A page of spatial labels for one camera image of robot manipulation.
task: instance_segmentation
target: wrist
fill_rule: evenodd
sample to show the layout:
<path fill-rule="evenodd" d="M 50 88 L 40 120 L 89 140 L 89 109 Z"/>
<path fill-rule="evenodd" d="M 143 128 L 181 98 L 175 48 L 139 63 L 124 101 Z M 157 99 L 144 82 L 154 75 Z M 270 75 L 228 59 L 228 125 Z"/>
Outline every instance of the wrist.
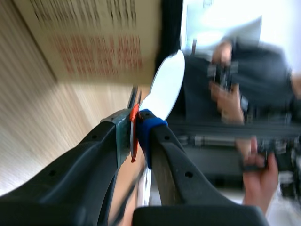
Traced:
<path fill-rule="evenodd" d="M 243 199 L 243 205 L 257 206 L 262 210 L 264 214 L 266 214 L 271 203 L 272 197 L 273 196 L 265 196 L 258 194 L 250 195 L 246 191 L 246 194 Z"/>

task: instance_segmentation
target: blue tape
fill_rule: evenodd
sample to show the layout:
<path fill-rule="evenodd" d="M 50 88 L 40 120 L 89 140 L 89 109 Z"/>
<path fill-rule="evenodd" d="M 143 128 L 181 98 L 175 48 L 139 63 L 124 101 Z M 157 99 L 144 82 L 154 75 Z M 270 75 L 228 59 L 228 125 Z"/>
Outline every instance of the blue tape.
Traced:
<path fill-rule="evenodd" d="M 149 110 L 142 110 L 140 112 L 150 112 Z M 138 141 L 140 144 L 140 147 L 143 150 L 144 156 L 147 161 L 147 166 L 149 169 L 151 169 L 151 150 L 150 150 L 150 144 L 149 144 L 149 137 L 150 137 L 150 131 L 151 129 L 165 125 L 167 126 L 167 122 L 160 119 L 160 118 L 150 118 L 150 119 L 145 119 L 143 123 L 137 122 L 137 127 L 136 127 L 136 135 L 138 137 Z"/>

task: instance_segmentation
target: wooden floor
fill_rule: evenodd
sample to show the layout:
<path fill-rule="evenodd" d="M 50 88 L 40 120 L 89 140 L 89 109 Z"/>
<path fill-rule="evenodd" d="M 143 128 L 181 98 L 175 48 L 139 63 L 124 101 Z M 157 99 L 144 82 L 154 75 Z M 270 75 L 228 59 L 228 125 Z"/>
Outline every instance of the wooden floor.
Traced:
<path fill-rule="evenodd" d="M 125 108 L 131 89 L 57 84 L 11 1 L 0 1 L 0 194 Z"/>

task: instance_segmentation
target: camera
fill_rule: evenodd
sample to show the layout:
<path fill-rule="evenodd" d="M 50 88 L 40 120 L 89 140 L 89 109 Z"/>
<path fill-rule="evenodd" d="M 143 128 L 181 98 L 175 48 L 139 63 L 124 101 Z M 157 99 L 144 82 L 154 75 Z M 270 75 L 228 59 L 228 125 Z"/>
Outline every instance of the camera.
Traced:
<path fill-rule="evenodd" d="M 258 154 L 265 157 L 274 153 L 278 170 L 281 195 L 301 206 L 301 137 L 262 140 L 258 143 Z"/>
<path fill-rule="evenodd" d="M 237 73 L 237 70 L 237 62 L 232 62 L 230 65 L 209 65 L 208 77 L 224 90 L 231 91 L 232 74 Z"/>

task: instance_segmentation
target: hand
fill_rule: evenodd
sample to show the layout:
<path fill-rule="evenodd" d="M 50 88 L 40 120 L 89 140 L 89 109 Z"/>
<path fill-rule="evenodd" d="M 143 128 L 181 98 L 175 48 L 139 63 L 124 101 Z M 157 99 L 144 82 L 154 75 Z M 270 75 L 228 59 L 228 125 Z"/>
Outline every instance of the hand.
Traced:
<path fill-rule="evenodd" d="M 223 42 L 214 51 L 211 63 L 227 65 L 231 61 L 232 44 Z"/>
<path fill-rule="evenodd" d="M 210 82 L 209 89 L 211 90 L 211 98 L 217 103 L 217 109 L 221 112 L 224 121 L 244 123 L 238 84 L 232 85 L 232 91 L 227 92 L 218 84 Z"/>
<path fill-rule="evenodd" d="M 251 139 L 251 155 L 245 157 L 244 164 L 264 165 L 264 159 L 257 154 L 257 140 Z M 245 197 L 243 204 L 258 206 L 266 214 L 278 186 L 278 167 L 274 154 L 268 158 L 268 168 L 260 172 L 243 173 Z"/>

